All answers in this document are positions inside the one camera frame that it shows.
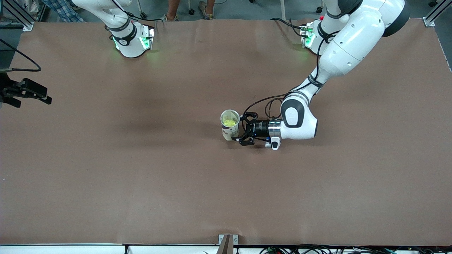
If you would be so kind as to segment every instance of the brown table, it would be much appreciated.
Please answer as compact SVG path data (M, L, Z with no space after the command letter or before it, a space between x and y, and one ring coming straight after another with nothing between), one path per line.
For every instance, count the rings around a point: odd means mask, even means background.
M452 75L421 20L328 82L317 137L276 152L224 141L219 116L313 70L288 27L165 23L127 59L103 24L37 23L19 49L42 71L11 77L54 100L0 110L1 243L451 244Z

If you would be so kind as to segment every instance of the plaid shirt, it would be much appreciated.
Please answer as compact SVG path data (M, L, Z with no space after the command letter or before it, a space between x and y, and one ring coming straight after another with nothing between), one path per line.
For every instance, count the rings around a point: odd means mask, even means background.
M84 22L70 6L71 0L42 0L50 9L56 11L64 22Z

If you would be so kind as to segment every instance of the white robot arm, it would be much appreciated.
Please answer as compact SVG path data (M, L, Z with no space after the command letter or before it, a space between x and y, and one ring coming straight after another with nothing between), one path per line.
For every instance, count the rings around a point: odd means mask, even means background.
M350 72L374 48L382 36L398 31L408 20L410 11L405 0L344 0L354 2L347 8L339 4L341 0L326 1L327 13L333 6L335 19L328 14L322 21L311 24L308 38L303 43L313 52L319 52L318 67L299 86L286 94L281 104L282 119L257 120L257 115L246 113L241 120L247 122L245 134L237 138L242 145L254 144L254 138L265 138L266 146L277 150L282 139L310 139L317 132L317 119L311 113L309 104L325 82ZM319 34L323 22L340 27L337 35L328 26L329 34Z
M73 2L105 23L113 35L116 48L125 57L140 56L151 48L154 29L130 20L121 7L129 6L132 0L73 0Z

